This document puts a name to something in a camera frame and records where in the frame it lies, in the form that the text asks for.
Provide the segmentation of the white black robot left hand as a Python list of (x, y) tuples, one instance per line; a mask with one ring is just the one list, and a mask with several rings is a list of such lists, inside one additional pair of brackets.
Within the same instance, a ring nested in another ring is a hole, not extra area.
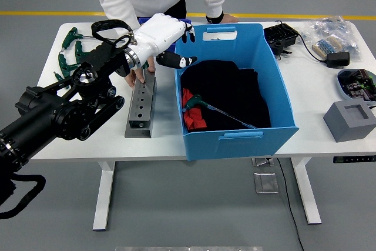
[(139, 29), (133, 32), (135, 42), (125, 48), (125, 54), (130, 69), (143, 67), (149, 57), (155, 57), (156, 62), (168, 68), (183, 69), (197, 61), (197, 57), (181, 56), (169, 52), (168, 48), (187, 37), (195, 40), (193, 25), (164, 14), (155, 14)]

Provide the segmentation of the person's right hand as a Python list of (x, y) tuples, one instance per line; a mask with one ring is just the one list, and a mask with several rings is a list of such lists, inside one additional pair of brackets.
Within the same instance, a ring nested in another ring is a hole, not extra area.
[[(156, 68), (155, 68), (155, 61), (154, 61), (153, 56), (147, 59), (147, 64), (148, 64), (147, 70), (150, 73), (155, 73)], [(136, 69), (136, 70), (131, 69), (130, 73), (124, 77), (124, 80), (132, 89), (135, 87), (136, 81), (144, 83), (145, 77), (143, 74), (143, 69), (142, 68)]]

